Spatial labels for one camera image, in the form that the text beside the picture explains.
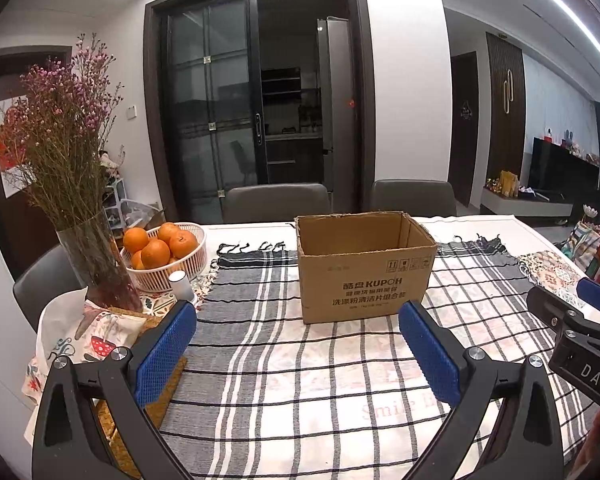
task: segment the blue textured pad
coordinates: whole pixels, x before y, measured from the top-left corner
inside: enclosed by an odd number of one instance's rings
[[[398,324],[436,399],[457,406],[460,403],[458,368],[411,302],[405,303],[398,312]]]
[[[141,408],[160,397],[178,359],[196,331],[196,321],[196,309],[187,303],[138,367],[134,397]]]
[[[578,297],[582,301],[586,301],[591,306],[595,307],[600,311],[600,284],[590,280],[589,278],[582,278],[576,287]]]

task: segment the cork mat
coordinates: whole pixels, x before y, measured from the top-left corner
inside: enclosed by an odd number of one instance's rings
[[[130,312],[128,310],[121,310],[118,308],[110,308],[110,310],[117,314],[125,314],[127,316],[138,316],[146,318],[144,325],[140,329],[140,335],[142,335],[149,328],[154,328],[161,321],[161,318],[149,316],[147,314],[139,314],[137,312]],[[171,374],[171,377],[165,384],[164,389],[162,390],[162,393],[160,394],[158,400],[152,402],[151,404],[148,404],[144,409],[156,428],[160,428],[160,425],[162,424],[164,414],[167,412],[169,402],[171,400],[171,397],[173,397],[176,388],[178,387],[182,371],[184,370],[186,364],[187,359],[185,357],[181,357],[178,363],[176,364],[176,367],[173,369],[173,373]],[[104,435],[109,441],[109,445],[111,446],[113,455],[116,458],[116,461],[118,462],[119,468],[126,474],[132,476],[133,478],[139,479],[141,477],[141,474],[138,471],[138,468],[136,468],[133,459],[126,450],[125,444],[122,442],[120,434],[118,433],[116,425],[111,417],[109,407],[107,406],[107,403],[104,400],[101,400],[98,403],[96,407],[96,412],[98,413],[98,418],[100,419],[102,431],[104,432]]]

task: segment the basket of oranges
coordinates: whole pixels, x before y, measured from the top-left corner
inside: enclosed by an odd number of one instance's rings
[[[136,288],[145,292],[171,290],[169,275],[184,270],[191,280],[206,265],[206,233],[191,222],[165,222],[145,231],[125,232],[120,255]]]

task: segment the metal bolt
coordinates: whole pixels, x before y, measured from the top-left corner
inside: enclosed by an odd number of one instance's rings
[[[485,355],[484,350],[477,346],[472,346],[471,348],[469,348],[467,353],[469,354],[469,357],[471,359],[475,359],[476,361],[480,361],[481,359],[484,359],[484,355]]]
[[[123,346],[119,346],[111,351],[111,358],[114,361],[122,361],[122,359],[124,359],[127,354],[128,350]]]
[[[537,355],[530,355],[529,364],[532,365],[534,368],[539,368],[542,366],[542,359],[539,358]]]
[[[69,360],[66,357],[60,356],[54,361],[54,368],[64,368],[65,366],[67,366],[68,362]]]

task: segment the checkered cloth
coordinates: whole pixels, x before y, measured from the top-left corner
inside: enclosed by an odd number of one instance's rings
[[[526,311],[532,283],[499,240],[441,244],[424,306],[491,358],[547,361],[553,333]],[[223,254],[160,433],[194,478],[400,479],[449,411],[397,316],[305,326],[295,251]],[[567,458],[595,406],[550,374]],[[460,471],[496,419],[489,406]]]

